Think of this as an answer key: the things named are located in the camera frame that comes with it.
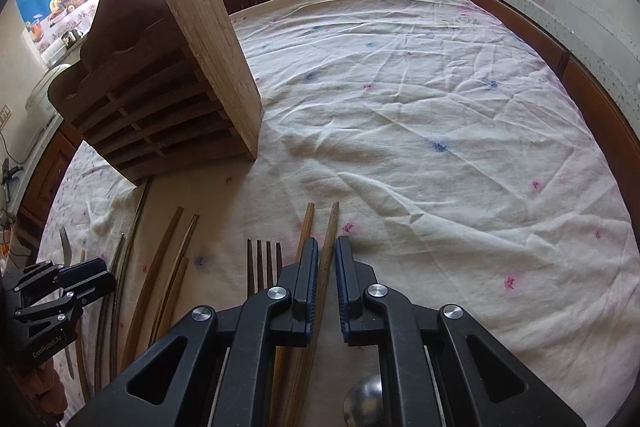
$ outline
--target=metal screw cap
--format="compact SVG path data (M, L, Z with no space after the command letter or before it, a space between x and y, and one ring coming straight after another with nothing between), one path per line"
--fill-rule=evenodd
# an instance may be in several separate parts
M191 318L196 322L208 321L211 318L211 309L206 306L198 306L191 312Z
M442 313L448 319L459 319L462 317L462 308L457 304L447 304L442 309Z
M389 290L383 284L372 284L367 288L367 292L372 297L384 297L387 293L389 293Z
M279 301L280 299L284 299L287 296L287 291L282 286L274 286L273 288L269 288L267 290L267 295L270 299Z

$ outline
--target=white container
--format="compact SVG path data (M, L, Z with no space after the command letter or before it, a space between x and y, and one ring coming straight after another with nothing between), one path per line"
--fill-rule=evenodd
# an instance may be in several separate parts
M27 118L22 130L22 139L24 143L28 143L26 150L31 148L31 145L40 137L42 131L56 115L55 108L49 102L47 90L53 79L68 67L69 64L60 64L47 71L27 98L27 103L24 106L27 110Z

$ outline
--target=wooden slat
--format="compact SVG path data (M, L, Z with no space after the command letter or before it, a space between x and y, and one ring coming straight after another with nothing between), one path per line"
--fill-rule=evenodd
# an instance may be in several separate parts
M152 74L151 76L142 80L142 82L140 82L139 84L129 89L126 93L121 94L112 102L103 105L100 109L89 115L86 120L78 124L78 133L86 133L91 129L91 127L93 127L97 123L100 123L110 114L113 114L115 111L119 110L122 106L127 105L127 103L130 103L140 96L143 96L144 94L156 89L156 87L162 86L162 84L165 84L178 76L188 73L191 70L193 70L193 64L191 64L188 60L181 60L180 62L176 62L175 64L172 64L162 71L158 71L158 73L156 74Z
M191 105L191 107L185 107L179 111L168 114L166 117L161 120L154 122L153 124L147 125L144 129L140 131L135 131L129 133L125 136L121 136L118 139L109 142L108 144L101 145L98 147L100 154L103 156L107 156L112 152L129 145L130 143L137 142L138 140L142 140L147 136L152 136L157 132L164 131L169 127L173 127L175 125L184 123L189 120L193 120L194 118L198 118L204 114L209 114L210 112L215 112L222 107L220 102L210 102L209 100L196 103Z
M340 204L336 201L331 207L331 215L329 216L329 223L327 224L326 233L324 234L322 253L320 254L318 279L316 283L316 311L314 312L311 341L307 347L296 350L293 363L294 380L285 409L284 420L282 422L283 427L297 427L300 422L300 413L305 404L306 388L309 383L309 378L311 377L311 369L313 367L314 355L320 335L324 298L326 297L326 287L329 282L329 272L332 265L332 255L334 253L335 235L338 229L339 211Z
M119 131L123 127L126 127L127 125L136 123L138 120L141 120L142 118L145 118L161 109L164 109L165 107L174 105L174 103L181 102L182 100L191 98L196 94L205 92L207 89L211 89L211 87L207 86L206 84L194 82L192 84L189 84L188 86L181 87L180 89L172 90L168 93L158 96L151 102L143 105L138 110L132 112L129 116L120 118L113 123L110 123L107 126L103 127L95 134L86 136L86 140L91 144L98 143L105 138L108 138L115 132Z
M222 0L166 0L200 69L252 158L258 154L262 103Z
M111 261L110 270L115 272L118 266L118 260L124 245L125 235L120 236L116 247L113 260ZM94 396L102 389L102 353L104 351L104 334L107 327L107 311L108 306L113 302L113 293L102 298L100 302L100 312L98 314L98 329L95 333L95 355L94 355Z
M186 257L182 257L180 259L178 270L175 273L175 278L171 285L169 297L166 300L166 305L164 306L162 317L160 317L160 325L158 326L158 339L164 337L166 332L169 331L169 328L171 327L171 319L174 316L175 303L178 301L178 297L180 296L180 288L182 286L184 272L187 270L188 264L189 260Z
M149 344L148 347L151 347L153 343L158 340L160 337L159 328L161 325L162 317L164 315L164 311L166 309L167 304L169 303L169 299L172 294L172 286L176 282L176 278L180 271L180 263L184 259L184 255L187 252L187 248L189 248L189 242L191 240L191 236L193 235L193 231L196 228L198 223L198 218L200 216L198 214L193 214L191 218L191 222L189 224L189 228L187 229L184 237L182 238L182 243L180 244L180 248L178 248L178 253L174 259L174 265L171 268L171 272L169 273L169 279L166 280L166 284L164 285L164 291L162 292L162 296L160 298L160 302L158 304L158 309L156 310L156 314L154 316L154 321L151 326L151 334L149 335Z
M80 263L84 263L86 256L86 250L80 252ZM78 319L76 324L76 341L74 347L76 349L76 363L78 365L78 380L80 381L80 390L82 391L82 398L86 404L91 400L91 394L89 393L89 381L86 377L86 366L84 365L84 347L82 346L82 317Z
M113 54L107 62L89 73L78 86L78 92L66 93L65 100L56 109L67 121L76 121L82 113L95 102L159 58L180 49L184 37L175 22L162 19L149 26L140 40L130 49ZM63 71L51 83L50 89L64 84L66 72Z
M122 153L118 156L111 157L110 163L111 165L118 167L118 165L121 165L124 162L132 160L134 158L139 158L140 156L144 156L145 154L149 154L150 152L155 152L157 149L169 147L170 145L175 145L192 138L197 138L198 136L205 136L206 134L210 134L215 131L227 129L230 125L231 123L228 120L214 120L211 122L199 124L197 126L194 125L187 129L174 132L173 134L170 134L168 137L161 140L154 140L148 145L136 147L135 149Z
M300 230L300 239L298 240L298 249L296 250L294 263L300 262L305 239L311 235L311 227L314 223L314 209L315 205L313 203L306 204L305 220ZM291 351L292 348L290 347L276 347L276 356L273 362L273 386L271 388L270 427L280 426L280 418L283 414L283 407L286 404L284 388L290 368Z
M151 180L148 180L142 189L142 195L136 206L136 213L133 216L133 222L129 230L129 241L127 248L122 256L122 261L116 264L116 291L114 291L113 305L111 308L111 336L109 338L109 381L113 381L118 376L118 336L120 333L120 308L122 306L122 297L124 295L124 283L129 271L129 261L131 259L131 251L133 250L133 241L136 237L140 216L145 207L146 197L151 188Z
M121 171L128 180L143 180L153 174L183 168L206 160L245 154L246 145L240 137L224 138L196 146L185 147L164 158L154 158Z
M125 341L124 350L122 352L120 371L123 371L124 369L129 367L129 364L133 362L133 359L136 356L136 348L138 347L140 330L142 329L142 321L145 318L146 310L149 306L151 292L154 289L160 267L162 266L164 254L166 253L166 249L169 247L169 243L171 242L171 238L173 237L175 232L175 227L177 227L178 222L180 221L180 216L182 215L183 210L184 209L181 206L175 209L174 217L171 218L169 226L165 230L164 235L162 236L162 239L158 244L158 248L156 249L156 253L154 254L151 264L149 265L149 269L146 272L145 282L142 283L142 289L140 290L140 295L138 296L138 301L136 302L136 308L133 311L133 316L131 317L131 322L129 323L127 340Z

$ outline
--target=electrical outlet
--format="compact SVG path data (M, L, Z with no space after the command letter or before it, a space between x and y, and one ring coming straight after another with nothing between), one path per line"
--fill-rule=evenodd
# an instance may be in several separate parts
M4 124L6 123L7 120L9 120L10 116L11 116L11 109L9 109L8 105L5 105L2 108L2 111L0 111L0 131L2 131L2 127L4 127Z

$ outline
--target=wooden cabinet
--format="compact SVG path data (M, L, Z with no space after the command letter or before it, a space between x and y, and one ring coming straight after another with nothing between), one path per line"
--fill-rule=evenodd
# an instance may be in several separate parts
M562 75L562 85L578 106L618 182L640 243L640 141L609 93L575 58Z
M44 229L62 178L82 139L63 122L47 145L20 203L19 214Z

